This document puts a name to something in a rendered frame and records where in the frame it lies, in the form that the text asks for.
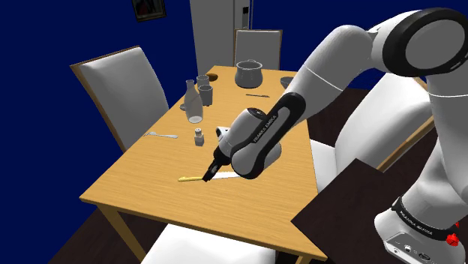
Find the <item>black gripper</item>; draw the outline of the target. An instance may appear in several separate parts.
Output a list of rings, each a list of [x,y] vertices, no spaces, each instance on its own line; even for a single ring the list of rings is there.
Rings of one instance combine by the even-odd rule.
[[[208,182],[211,179],[213,179],[215,177],[216,173],[218,172],[218,170],[222,166],[227,166],[227,165],[230,165],[230,163],[231,163],[230,157],[225,155],[220,150],[219,146],[214,150],[213,155],[214,155],[214,162],[212,162],[210,164],[210,166],[208,167],[208,170],[206,171],[205,175],[202,177],[202,180],[204,182]]]

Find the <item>yellow handled knife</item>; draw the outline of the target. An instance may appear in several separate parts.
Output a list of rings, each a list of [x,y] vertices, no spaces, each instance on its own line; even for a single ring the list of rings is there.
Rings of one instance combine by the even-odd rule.
[[[228,178],[239,178],[239,175],[235,172],[217,172],[211,179],[228,179]],[[190,182],[200,181],[203,177],[181,177],[178,179],[179,182]]]

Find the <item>wooden dining table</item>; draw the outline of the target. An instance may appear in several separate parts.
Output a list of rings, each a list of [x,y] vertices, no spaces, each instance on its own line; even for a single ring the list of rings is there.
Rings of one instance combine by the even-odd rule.
[[[295,254],[296,264],[324,260],[324,253],[292,223],[317,195],[306,123],[296,125],[282,139],[280,158],[254,180],[178,181],[183,176],[205,174],[218,144],[216,127],[229,126],[247,107],[270,110],[284,91],[282,70],[264,70],[262,85],[255,89],[235,84],[234,67],[215,66],[212,72],[218,75],[213,84],[213,103],[203,110],[199,123],[203,146],[195,145],[195,125],[173,106],[145,133],[154,131],[178,138],[142,136],[82,194],[81,200],[101,209],[138,257],[143,257],[143,249],[122,223],[122,213]]]

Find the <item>silver fork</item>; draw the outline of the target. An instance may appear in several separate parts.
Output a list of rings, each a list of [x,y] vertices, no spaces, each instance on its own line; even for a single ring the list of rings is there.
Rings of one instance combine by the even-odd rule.
[[[143,137],[147,137],[147,136],[167,137],[167,138],[173,138],[173,139],[177,139],[179,137],[177,135],[172,135],[172,134],[159,134],[159,133],[155,133],[154,131],[147,132],[143,135]]]

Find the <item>clear glass bottle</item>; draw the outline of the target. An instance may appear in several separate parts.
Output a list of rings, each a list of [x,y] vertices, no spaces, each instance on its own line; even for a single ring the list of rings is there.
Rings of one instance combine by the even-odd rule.
[[[187,120],[196,124],[203,120],[203,102],[194,87],[194,80],[186,81],[187,91],[184,96],[184,107]]]

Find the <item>grey pot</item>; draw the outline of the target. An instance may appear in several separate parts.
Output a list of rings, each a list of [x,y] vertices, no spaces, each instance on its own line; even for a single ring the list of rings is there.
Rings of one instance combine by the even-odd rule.
[[[263,82],[263,65],[253,59],[236,64],[235,84],[244,89],[255,89]]]

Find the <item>grey door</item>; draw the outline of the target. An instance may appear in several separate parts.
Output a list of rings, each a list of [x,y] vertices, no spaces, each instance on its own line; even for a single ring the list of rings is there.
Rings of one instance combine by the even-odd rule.
[[[234,64],[234,33],[250,26],[253,0],[190,0],[199,75]]]

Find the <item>dark robot stand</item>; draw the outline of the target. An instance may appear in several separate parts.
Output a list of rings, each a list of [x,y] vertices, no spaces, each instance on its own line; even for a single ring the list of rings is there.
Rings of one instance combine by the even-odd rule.
[[[374,218],[413,182],[400,171],[382,173],[354,160],[292,223],[334,264],[404,264],[386,251]]]

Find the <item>white chair with wooden frame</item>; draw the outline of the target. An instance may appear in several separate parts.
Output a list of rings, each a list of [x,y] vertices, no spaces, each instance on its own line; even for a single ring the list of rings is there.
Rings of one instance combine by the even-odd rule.
[[[264,69],[279,70],[281,65],[282,30],[236,29],[234,65],[253,59]]]
[[[157,74],[139,46],[72,64],[70,69],[123,152],[169,110]]]
[[[141,264],[275,264],[267,247],[169,224]]]
[[[429,95],[414,78],[385,74],[347,119],[335,146],[310,141],[317,190],[355,159],[377,168],[431,114]]]

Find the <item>dark framed wall picture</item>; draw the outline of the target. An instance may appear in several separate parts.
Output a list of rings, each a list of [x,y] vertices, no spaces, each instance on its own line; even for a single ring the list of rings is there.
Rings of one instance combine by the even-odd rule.
[[[138,23],[167,16],[164,0],[132,0],[132,6]]]

